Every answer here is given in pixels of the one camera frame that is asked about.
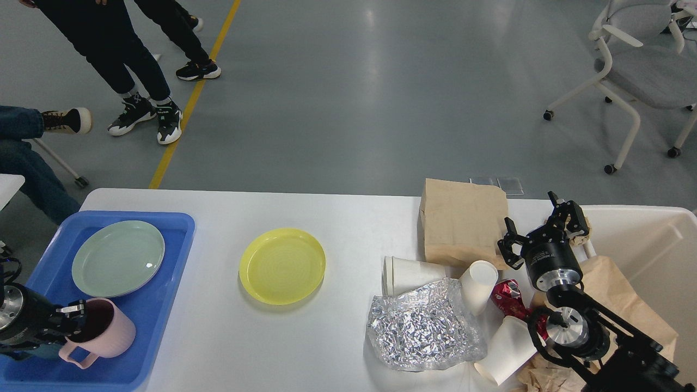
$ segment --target white paper cup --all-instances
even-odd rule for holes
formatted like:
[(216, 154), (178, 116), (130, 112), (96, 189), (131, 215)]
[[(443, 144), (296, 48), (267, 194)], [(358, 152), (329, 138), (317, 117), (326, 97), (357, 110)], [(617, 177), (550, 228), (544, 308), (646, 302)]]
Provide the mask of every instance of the white paper cup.
[(475, 362), (475, 369), (484, 378), (501, 385), (536, 352), (528, 325), (521, 319), (506, 316), (489, 342), (487, 357)]
[(484, 311), (497, 281), (496, 267), (484, 260), (473, 262), (462, 274), (462, 300), (473, 315), (477, 316)]
[(383, 295), (400, 295), (445, 277), (440, 264), (386, 256), (383, 262)]

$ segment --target pink mug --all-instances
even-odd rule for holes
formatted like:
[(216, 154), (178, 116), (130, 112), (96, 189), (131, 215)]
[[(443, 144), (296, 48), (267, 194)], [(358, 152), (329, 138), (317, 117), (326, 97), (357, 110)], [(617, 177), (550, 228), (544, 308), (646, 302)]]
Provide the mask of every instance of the pink mug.
[[(100, 356), (112, 358), (123, 354), (133, 344), (135, 325), (119, 308), (106, 298), (88, 299), (85, 304), (87, 320), (78, 334), (66, 338), (58, 355), (80, 369), (87, 369)], [(89, 352), (78, 362), (70, 357), (76, 348)]]

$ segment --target mug handle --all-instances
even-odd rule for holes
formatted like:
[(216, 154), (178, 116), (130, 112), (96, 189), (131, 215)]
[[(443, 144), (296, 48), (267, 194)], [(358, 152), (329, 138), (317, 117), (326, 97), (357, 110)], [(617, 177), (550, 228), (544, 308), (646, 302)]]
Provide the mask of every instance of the mug handle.
[(96, 361), (99, 356), (93, 352), (90, 352), (87, 354), (87, 357), (82, 360), (82, 362), (78, 362), (70, 357), (72, 352), (78, 347), (79, 346), (76, 343), (68, 340), (66, 341), (65, 345), (61, 347), (60, 351), (58, 351), (58, 356), (60, 356), (65, 362), (70, 362), (78, 368), (84, 370), (92, 366), (94, 361)]

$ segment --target sneaker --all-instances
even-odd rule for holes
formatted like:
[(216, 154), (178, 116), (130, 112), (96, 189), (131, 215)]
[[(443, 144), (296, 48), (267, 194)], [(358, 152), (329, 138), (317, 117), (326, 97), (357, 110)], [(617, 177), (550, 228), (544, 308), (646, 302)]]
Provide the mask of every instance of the sneaker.
[(169, 144), (176, 142), (181, 136), (181, 110), (171, 101), (164, 105), (156, 106), (158, 111), (158, 143)]
[(107, 128), (111, 136), (121, 136), (129, 133), (135, 124), (154, 119), (157, 113), (149, 100), (136, 93), (123, 100), (125, 108), (118, 118)]
[(50, 110), (41, 113), (44, 131), (84, 135), (92, 129), (92, 113), (85, 107), (69, 110)]
[(186, 22), (189, 24), (189, 27), (191, 27), (191, 30), (193, 30), (195, 33), (198, 33), (199, 31), (204, 29), (204, 20), (200, 17), (189, 15), (189, 17), (186, 19)]
[(186, 63), (186, 66), (176, 71), (176, 76), (179, 79), (189, 81), (215, 79), (220, 76), (220, 67), (217, 66), (213, 60), (210, 60), (210, 63), (206, 66), (201, 66), (193, 61), (189, 61)]

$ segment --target yellow floor line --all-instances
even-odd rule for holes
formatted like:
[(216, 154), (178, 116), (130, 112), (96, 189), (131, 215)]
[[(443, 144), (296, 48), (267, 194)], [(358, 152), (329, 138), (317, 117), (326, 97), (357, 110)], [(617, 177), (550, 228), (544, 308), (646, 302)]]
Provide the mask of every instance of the yellow floor line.
[[(220, 33), (218, 34), (218, 37), (215, 40), (215, 44), (213, 45), (213, 49), (210, 51), (210, 58), (213, 60), (215, 60), (215, 57), (217, 56), (218, 52), (220, 51), (220, 47), (222, 46), (222, 42), (225, 40), (225, 36), (227, 36), (227, 31), (230, 29), (232, 19), (234, 19), (235, 14), (237, 13), (237, 8), (240, 7), (240, 1), (241, 0), (235, 0), (235, 2), (232, 4), (232, 7), (230, 8), (230, 12), (227, 14), (227, 18), (225, 18), (225, 23), (223, 23), (222, 28), (220, 29)], [(194, 86), (194, 91), (191, 93), (191, 96), (189, 97), (189, 102), (186, 103), (183, 117), (181, 119), (182, 133), (186, 129), (186, 124), (189, 122), (191, 113), (194, 111), (194, 108), (196, 107), (196, 102), (199, 100), (199, 96), (201, 95), (201, 91), (204, 89), (205, 84), (206, 80), (199, 80), (198, 82), (196, 82), (196, 86)], [(162, 178), (164, 177), (164, 173), (167, 172), (167, 168), (169, 166), (169, 163), (171, 162), (172, 156), (174, 155), (176, 147), (179, 145), (179, 140), (170, 144), (169, 146), (167, 146), (167, 149), (164, 150), (162, 160), (160, 160), (160, 164), (158, 165), (158, 168), (155, 170), (155, 175), (153, 175), (153, 179), (150, 181), (150, 186), (148, 186), (148, 188), (158, 189), (160, 187), (160, 184), (162, 183)]]

